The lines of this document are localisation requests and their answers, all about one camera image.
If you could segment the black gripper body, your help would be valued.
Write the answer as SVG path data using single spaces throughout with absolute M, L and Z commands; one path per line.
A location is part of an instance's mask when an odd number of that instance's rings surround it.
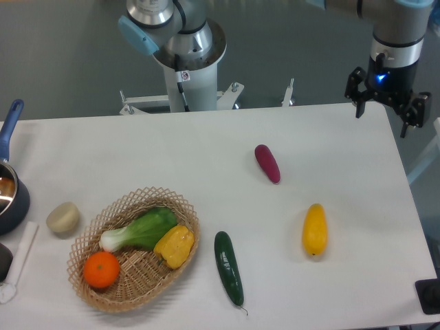
M 366 98 L 388 105 L 402 107 L 409 103 L 413 92 L 413 83 L 417 71 L 417 62 L 406 67 L 381 67 L 377 71 L 376 62 L 370 58 L 365 81 Z

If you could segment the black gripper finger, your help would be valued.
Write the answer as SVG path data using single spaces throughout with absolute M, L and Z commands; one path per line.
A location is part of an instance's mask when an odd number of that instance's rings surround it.
M 430 92 L 413 94 L 400 115 L 403 122 L 400 137 L 405 138 L 409 127 L 422 128 L 430 116 L 432 103 Z
M 360 118 L 365 111 L 366 103 L 374 96 L 374 91 L 366 88 L 364 91 L 360 91 L 361 85 L 366 80 L 366 72 L 361 67 L 356 67 L 347 79 L 345 97 L 350 99 L 354 104 L 355 117 Z

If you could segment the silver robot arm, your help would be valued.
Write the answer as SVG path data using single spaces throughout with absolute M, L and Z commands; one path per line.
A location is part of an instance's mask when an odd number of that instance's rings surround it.
M 373 23 L 368 68 L 350 73 L 344 93 L 356 116 L 374 100 L 392 108 L 404 128 L 422 127 L 431 95 L 414 92 L 413 82 L 432 2 L 316 1 L 315 6 Z M 217 109 L 217 64 L 226 37 L 207 17 L 203 1 L 128 1 L 118 28 L 133 48 L 162 66 L 171 111 Z

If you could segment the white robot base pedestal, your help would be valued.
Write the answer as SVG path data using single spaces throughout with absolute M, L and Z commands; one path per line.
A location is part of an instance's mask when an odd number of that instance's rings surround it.
M 218 64 L 226 52 L 226 36 L 221 26 L 208 19 L 191 34 L 176 34 L 158 47 L 146 31 L 123 16 L 118 27 L 124 38 L 139 52 L 153 56 L 162 67 L 166 96 L 127 98 L 126 108 L 169 106 L 172 113 L 238 109 L 244 85 L 232 82 L 225 91 L 217 89 Z

